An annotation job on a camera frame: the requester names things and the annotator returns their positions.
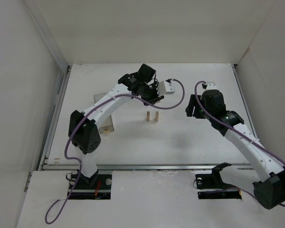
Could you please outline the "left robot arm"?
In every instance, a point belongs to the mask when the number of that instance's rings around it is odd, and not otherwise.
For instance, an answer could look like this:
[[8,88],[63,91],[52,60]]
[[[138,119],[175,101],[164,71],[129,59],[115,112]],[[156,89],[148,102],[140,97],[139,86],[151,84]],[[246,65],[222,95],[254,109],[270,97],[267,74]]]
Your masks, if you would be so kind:
[[95,150],[101,143],[99,127],[119,107],[133,98],[144,105],[154,105],[162,100],[167,90],[159,91],[156,70],[142,64],[137,72],[125,74],[117,84],[98,102],[85,111],[75,110],[70,116],[69,142],[83,154],[78,158],[78,181],[93,186],[97,180],[98,168],[95,163]]

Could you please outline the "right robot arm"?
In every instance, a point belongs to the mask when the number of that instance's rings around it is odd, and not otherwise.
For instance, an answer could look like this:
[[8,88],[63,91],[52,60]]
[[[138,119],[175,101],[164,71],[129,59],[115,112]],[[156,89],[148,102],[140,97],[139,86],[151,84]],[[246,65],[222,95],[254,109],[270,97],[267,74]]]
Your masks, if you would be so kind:
[[197,174],[200,190],[243,189],[265,209],[285,202],[285,161],[265,149],[235,111],[228,111],[223,94],[214,83],[202,83],[202,95],[192,94],[185,109],[188,117],[207,119],[211,126],[231,142],[253,167],[240,171],[224,162],[210,174]]

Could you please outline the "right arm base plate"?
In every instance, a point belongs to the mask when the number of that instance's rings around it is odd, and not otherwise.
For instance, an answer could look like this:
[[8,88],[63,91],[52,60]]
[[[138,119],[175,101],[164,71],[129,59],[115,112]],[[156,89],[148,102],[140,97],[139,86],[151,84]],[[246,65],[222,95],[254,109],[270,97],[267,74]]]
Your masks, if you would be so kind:
[[198,190],[199,200],[241,200],[240,190],[231,184],[224,183],[212,173],[196,173],[193,187]]

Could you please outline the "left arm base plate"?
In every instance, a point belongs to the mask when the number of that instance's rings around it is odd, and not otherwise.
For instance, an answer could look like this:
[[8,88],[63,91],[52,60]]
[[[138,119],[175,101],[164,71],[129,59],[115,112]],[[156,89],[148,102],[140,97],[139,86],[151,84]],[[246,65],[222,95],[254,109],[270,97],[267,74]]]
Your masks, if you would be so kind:
[[111,199],[111,174],[94,174],[91,178],[86,178],[82,174],[79,177],[73,191],[78,174],[68,173],[66,179],[69,181],[67,196],[70,200],[110,200]]

